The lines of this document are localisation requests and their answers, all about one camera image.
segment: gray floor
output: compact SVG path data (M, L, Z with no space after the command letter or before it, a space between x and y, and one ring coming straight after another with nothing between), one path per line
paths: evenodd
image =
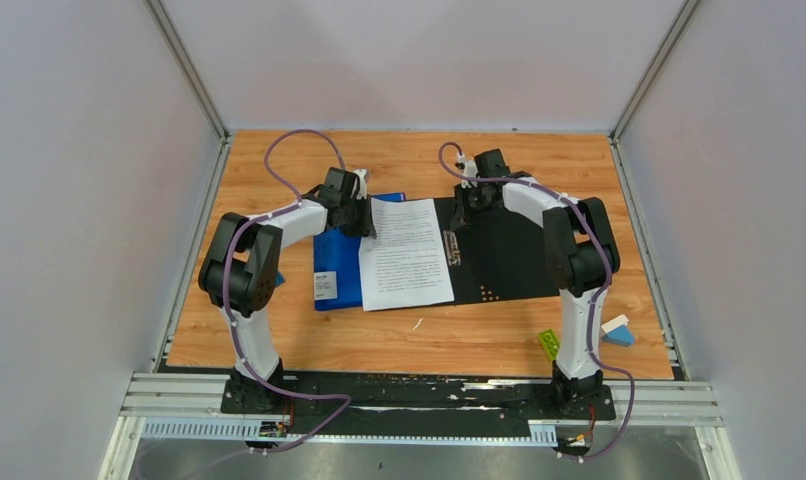
M614 428L599 427L595 442ZM147 440L141 474L146 480L177 480L243 443L216 440ZM531 447L385 446L310 443L269 458L241 455L193 477L276 480L449 479L665 479L701 480L708 475L694 430L635 427L606 457L584 465L557 459L551 449Z

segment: blue block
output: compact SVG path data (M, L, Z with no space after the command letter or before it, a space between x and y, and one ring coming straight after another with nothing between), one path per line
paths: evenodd
M406 200L403 193L373 195L386 202ZM336 230L314 238L315 272L335 272L338 298L315 300L315 310L326 311L362 306L362 279L359 274L359 237L345 237Z
M631 332L626 325L621 325L615 330L612 330L604 335L603 341L621 347L629 347L630 345L636 343L636 337L633 336L633 332Z

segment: blue triangular block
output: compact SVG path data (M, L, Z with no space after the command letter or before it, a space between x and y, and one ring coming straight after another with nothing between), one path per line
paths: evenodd
M627 328L626 325L621 325L615 330L612 330L604 335L603 341L622 347L629 347L630 345L636 343L636 337L633 336L633 333L629 328Z

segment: blue folder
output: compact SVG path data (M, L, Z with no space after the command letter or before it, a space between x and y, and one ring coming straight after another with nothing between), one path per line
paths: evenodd
M403 193L373 195L386 202L406 200ZM360 237L345 237L338 230L314 238L315 272L335 272L338 297L315 300L315 310L326 311L362 306L362 280L359 275Z

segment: white label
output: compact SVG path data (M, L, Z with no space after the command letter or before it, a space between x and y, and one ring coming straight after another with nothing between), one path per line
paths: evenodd
M316 272L315 300L332 300L335 298L338 298L335 272Z

